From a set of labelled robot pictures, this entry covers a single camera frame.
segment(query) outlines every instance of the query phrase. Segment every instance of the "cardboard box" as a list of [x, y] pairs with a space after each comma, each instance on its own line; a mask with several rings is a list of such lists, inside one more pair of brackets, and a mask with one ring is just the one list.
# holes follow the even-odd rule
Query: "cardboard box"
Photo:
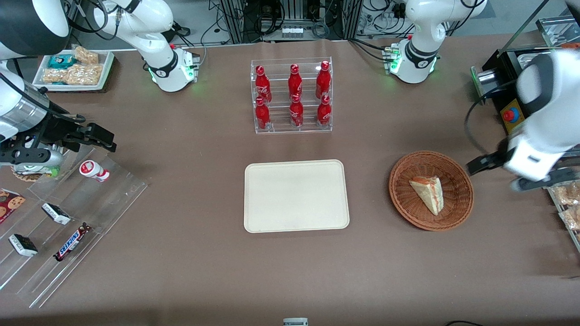
[[20, 194], [0, 188], [0, 223], [4, 222], [25, 201], [26, 199]]

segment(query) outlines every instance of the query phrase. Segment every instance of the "white tray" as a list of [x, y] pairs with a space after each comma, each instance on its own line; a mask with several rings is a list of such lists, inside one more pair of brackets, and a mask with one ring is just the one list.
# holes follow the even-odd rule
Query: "white tray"
[[[48, 66], [48, 61], [52, 56], [44, 56], [40, 62], [40, 67], [38, 67], [37, 74], [34, 76], [32, 84], [37, 88], [46, 87], [51, 92], [80, 92], [87, 90], [100, 90], [105, 86], [109, 71], [113, 65], [113, 59], [115, 55], [112, 51], [108, 50], [91, 50], [99, 55], [99, 63], [103, 65], [103, 72], [101, 73], [101, 78], [97, 85], [60, 85], [60, 84], [47, 84], [42, 81], [42, 75], [44, 74], [44, 69]], [[73, 50], [62, 50], [60, 55], [70, 55]]]
[[250, 164], [244, 205], [250, 233], [344, 229], [350, 222], [338, 160]]

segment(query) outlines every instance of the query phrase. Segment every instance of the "clear acrylic bottle rack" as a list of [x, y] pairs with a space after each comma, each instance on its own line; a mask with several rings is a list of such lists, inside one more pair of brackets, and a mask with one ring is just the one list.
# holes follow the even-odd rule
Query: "clear acrylic bottle rack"
[[[109, 179], [100, 183], [82, 176], [78, 168], [85, 160], [109, 170]], [[17, 294], [29, 307], [41, 307], [146, 187], [100, 150], [81, 146], [78, 153], [68, 151], [60, 174], [37, 180], [22, 194], [27, 201], [0, 224], [1, 287], [20, 289]], [[72, 220], [56, 223], [42, 210], [45, 202], [59, 206]], [[53, 255], [83, 222], [92, 230], [63, 261], [56, 261]], [[38, 253], [19, 255], [8, 241], [14, 233], [29, 237]]]
[[[254, 129], [258, 134], [266, 133], [293, 133], [293, 132], [330, 132], [332, 131], [332, 117], [326, 128], [320, 128], [316, 124], [318, 106], [320, 99], [316, 98], [316, 77], [320, 71], [320, 63], [326, 60], [330, 62], [330, 74], [332, 76], [332, 57], [315, 57], [302, 59], [274, 59], [274, 60], [252, 60], [250, 67], [250, 80], [252, 91], [252, 114], [254, 117]], [[304, 123], [301, 127], [294, 127], [290, 124], [290, 98], [288, 91], [288, 78], [290, 77], [290, 65], [297, 64], [300, 68], [302, 77], [302, 105], [304, 106]], [[272, 127], [268, 130], [262, 130], [258, 127], [256, 119], [256, 67], [263, 66], [266, 76], [270, 80], [272, 91], [272, 102], [268, 103], [270, 110], [270, 121]], [[332, 106], [332, 115], [334, 115], [334, 100], [332, 92], [331, 79], [328, 95], [330, 96]]]

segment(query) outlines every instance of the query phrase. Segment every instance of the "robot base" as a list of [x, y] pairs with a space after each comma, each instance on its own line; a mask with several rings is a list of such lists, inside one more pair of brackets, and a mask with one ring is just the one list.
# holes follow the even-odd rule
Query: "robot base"
[[187, 84], [197, 82], [197, 74], [200, 70], [200, 58], [198, 56], [194, 57], [191, 52], [183, 49], [174, 49], [174, 51], [177, 53], [177, 66], [167, 77], [155, 76], [149, 69], [153, 81], [166, 92], [177, 92], [187, 86]]
[[385, 62], [385, 71], [388, 74], [399, 77], [406, 83], [418, 84], [427, 79], [427, 76], [433, 72], [437, 58], [433, 59], [430, 65], [425, 62], [427, 65], [424, 68], [417, 68], [405, 54], [405, 47], [408, 42], [408, 39], [404, 39], [399, 43], [393, 43], [391, 45], [391, 53], [383, 51], [384, 59], [393, 60], [393, 62]]

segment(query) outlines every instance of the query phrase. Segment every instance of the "red coca-cola bottle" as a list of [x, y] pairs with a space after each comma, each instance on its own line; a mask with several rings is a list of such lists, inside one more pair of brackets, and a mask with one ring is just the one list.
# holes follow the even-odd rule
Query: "red coca-cola bottle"
[[270, 111], [261, 97], [256, 99], [256, 119], [258, 119], [258, 128], [268, 130], [272, 127]]
[[330, 106], [330, 97], [328, 95], [323, 95], [321, 103], [318, 106], [318, 114], [316, 124], [320, 128], [327, 128], [330, 124], [330, 118], [332, 116], [332, 107]]
[[294, 127], [301, 127], [304, 122], [304, 107], [300, 103], [300, 94], [292, 95], [290, 104], [290, 124]]
[[290, 78], [288, 78], [288, 96], [292, 99], [292, 95], [302, 95], [302, 77], [298, 73], [298, 65], [293, 63], [290, 66]]
[[320, 72], [316, 77], [316, 98], [319, 99], [322, 95], [327, 95], [328, 91], [330, 90], [330, 62], [324, 60], [320, 64]]
[[268, 103], [272, 102], [272, 91], [270, 90], [270, 80], [266, 77], [263, 66], [256, 67], [256, 91], [258, 96], [264, 98]]

